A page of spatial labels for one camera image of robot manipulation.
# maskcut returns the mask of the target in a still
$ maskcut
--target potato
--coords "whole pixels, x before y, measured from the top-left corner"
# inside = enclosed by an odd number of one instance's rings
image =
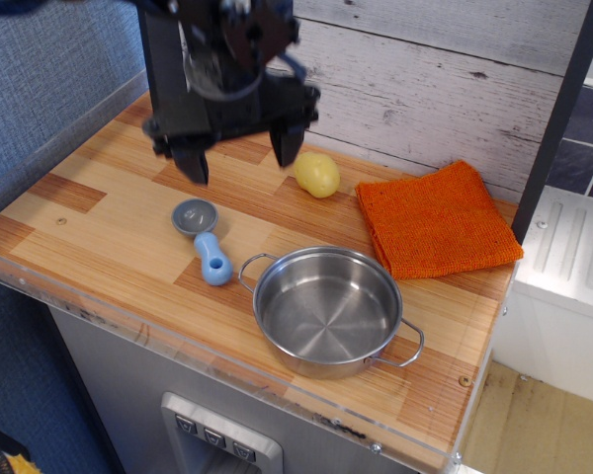
[[[307,151],[294,163],[296,182],[315,198],[328,198],[338,190],[338,166],[328,155]]]

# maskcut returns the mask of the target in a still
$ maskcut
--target wooden countertop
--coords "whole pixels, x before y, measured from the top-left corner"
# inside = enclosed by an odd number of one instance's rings
[[[313,414],[339,435],[380,442],[406,464],[443,469],[475,387],[460,379],[479,376],[513,265],[401,281],[403,316],[426,335],[408,367],[375,364],[343,380],[295,375],[271,353],[236,276],[218,287],[202,280],[193,241],[171,223],[173,208],[190,197],[216,204],[213,233],[236,270],[262,252],[321,244],[373,256],[354,188],[405,175],[328,152],[341,188],[315,199],[290,169],[279,169],[268,138],[258,135],[209,152],[210,183],[198,187],[154,157],[140,129],[148,115],[144,96],[0,214],[0,279],[137,344],[201,363],[269,403]],[[515,206],[497,205],[509,221]],[[251,284],[265,265],[247,269]],[[402,325],[384,353],[404,360],[416,347]]]

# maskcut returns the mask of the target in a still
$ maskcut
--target orange cloth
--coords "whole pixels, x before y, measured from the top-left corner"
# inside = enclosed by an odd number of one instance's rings
[[[479,174],[458,161],[431,175],[356,187],[380,263],[395,279],[440,277],[523,258]]]

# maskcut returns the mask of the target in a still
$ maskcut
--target black frame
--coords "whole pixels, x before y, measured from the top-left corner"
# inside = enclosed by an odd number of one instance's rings
[[[543,135],[536,160],[530,171],[518,210],[512,222],[516,239],[523,243],[536,212],[536,206],[547,182],[551,165],[571,118],[584,79],[593,60],[593,0],[584,17],[582,29],[562,80],[562,85],[551,111],[550,121]]]

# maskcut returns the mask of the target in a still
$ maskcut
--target blue fabric wall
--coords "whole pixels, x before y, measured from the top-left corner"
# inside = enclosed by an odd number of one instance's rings
[[[0,210],[146,87],[130,4],[51,1],[0,18]],[[44,474],[113,472],[44,312],[0,285],[0,431]]]
[[[143,69],[129,3],[50,2],[0,17],[0,210],[144,92],[145,81],[98,108]]]

